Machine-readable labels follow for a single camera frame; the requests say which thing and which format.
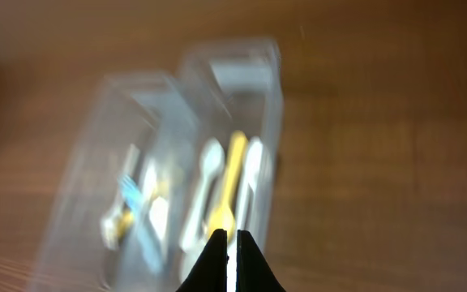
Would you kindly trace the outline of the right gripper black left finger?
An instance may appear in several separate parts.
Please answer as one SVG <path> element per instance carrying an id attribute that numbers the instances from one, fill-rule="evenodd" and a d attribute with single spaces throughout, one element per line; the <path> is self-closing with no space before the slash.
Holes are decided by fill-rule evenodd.
<path id="1" fill-rule="evenodd" d="M 227 233 L 218 229 L 182 257 L 177 292 L 227 291 Z"/>

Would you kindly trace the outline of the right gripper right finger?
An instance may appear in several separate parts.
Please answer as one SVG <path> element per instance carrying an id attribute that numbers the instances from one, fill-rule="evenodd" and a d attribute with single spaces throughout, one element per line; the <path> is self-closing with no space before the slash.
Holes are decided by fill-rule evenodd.
<path id="1" fill-rule="evenodd" d="M 285 292 L 247 230 L 237 233 L 237 292 Z"/>

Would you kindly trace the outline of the yellow plastic spoon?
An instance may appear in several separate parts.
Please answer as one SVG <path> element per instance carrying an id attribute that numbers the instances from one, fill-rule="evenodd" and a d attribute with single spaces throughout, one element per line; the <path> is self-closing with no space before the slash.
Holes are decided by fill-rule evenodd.
<path id="1" fill-rule="evenodd" d="M 215 230 L 225 230 L 227 239 L 230 239 L 233 234 L 235 218 L 231 204 L 237 190 L 246 146 L 246 135 L 242 131 L 234 131 L 230 136 L 227 166 L 223 177 L 220 201 L 212 209 L 208 218 L 208 238 L 212 237 Z"/>

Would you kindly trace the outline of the yellow plastic fork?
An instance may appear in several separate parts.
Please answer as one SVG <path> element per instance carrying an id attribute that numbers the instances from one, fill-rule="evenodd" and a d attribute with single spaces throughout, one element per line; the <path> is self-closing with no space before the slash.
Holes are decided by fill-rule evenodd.
<path id="1" fill-rule="evenodd" d="M 128 176 L 119 183 L 120 192 L 124 200 L 122 214 L 118 219 L 117 236 L 121 238 L 132 227 L 137 212 L 145 212 L 152 224 L 155 235 L 163 239 L 167 233 L 169 200 L 166 193 L 169 190 L 167 181 L 154 182 L 148 185 L 148 193 L 144 195 L 136 183 Z"/>

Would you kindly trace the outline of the white plastic fork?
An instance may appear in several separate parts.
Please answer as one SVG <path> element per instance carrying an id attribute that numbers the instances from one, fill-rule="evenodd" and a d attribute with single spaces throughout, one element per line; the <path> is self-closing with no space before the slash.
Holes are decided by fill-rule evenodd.
<path id="1" fill-rule="evenodd" d="M 100 221 L 101 237 L 104 246 L 110 250 L 117 250 L 121 238 L 131 226 L 132 215 L 126 204 L 122 181 L 134 172 L 139 158 L 139 149 L 131 144 L 126 152 L 122 170 L 118 173 L 117 188 L 114 201 L 104 213 Z"/>

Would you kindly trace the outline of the clear plastic fork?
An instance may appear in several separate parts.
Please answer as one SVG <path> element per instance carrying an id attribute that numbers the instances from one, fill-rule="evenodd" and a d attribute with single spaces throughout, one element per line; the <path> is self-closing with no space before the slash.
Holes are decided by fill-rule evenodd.
<path id="1" fill-rule="evenodd" d="M 164 170 L 154 159 L 149 159 L 142 186 L 142 191 L 146 195 L 144 221 L 145 228 L 155 243 L 156 252 L 162 259 L 165 259 L 167 254 L 165 244 L 169 215 L 168 189 L 169 181 Z"/>

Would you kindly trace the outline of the white spoon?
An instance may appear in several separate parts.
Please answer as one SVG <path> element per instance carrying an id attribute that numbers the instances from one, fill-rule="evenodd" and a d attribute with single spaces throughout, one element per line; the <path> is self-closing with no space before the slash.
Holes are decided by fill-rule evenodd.
<path id="1" fill-rule="evenodd" d="M 243 165 L 241 181 L 238 187 L 238 195 L 236 201 L 236 229 L 243 230 L 246 224 L 246 216 L 248 215 L 249 202 L 258 184 L 260 163 L 262 160 L 263 144 L 259 137 L 253 137 L 247 147 Z"/>

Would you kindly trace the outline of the white spoon diagonal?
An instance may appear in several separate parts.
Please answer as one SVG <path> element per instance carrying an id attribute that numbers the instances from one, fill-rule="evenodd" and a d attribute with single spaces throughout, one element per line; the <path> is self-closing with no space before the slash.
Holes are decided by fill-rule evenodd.
<path id="1" fill-rule="evenodd" d="M 211 183 L 224 167 L 224 149 L 216 138 L 211 138 L 200 153 L 199 180 L 182 228 L 179 245 L 184 252 L 188 252 L 197 242 Z"/>

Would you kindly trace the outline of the light blue plastic fork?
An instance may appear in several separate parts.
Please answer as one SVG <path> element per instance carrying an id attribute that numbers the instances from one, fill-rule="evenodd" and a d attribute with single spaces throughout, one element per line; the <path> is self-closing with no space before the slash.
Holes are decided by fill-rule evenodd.
<path id="1" fill-rule="evenodd" d="M 126 205 L 134 216 L 135 237 L 141 247 L 142 257 L 151 273 L 160 274 L 164 269 L 165 260 L 161 251 L 161 241 L 144 211 L 148 206 L 146 197 L 129 175 L 120 178 L 119 186 Z"/>

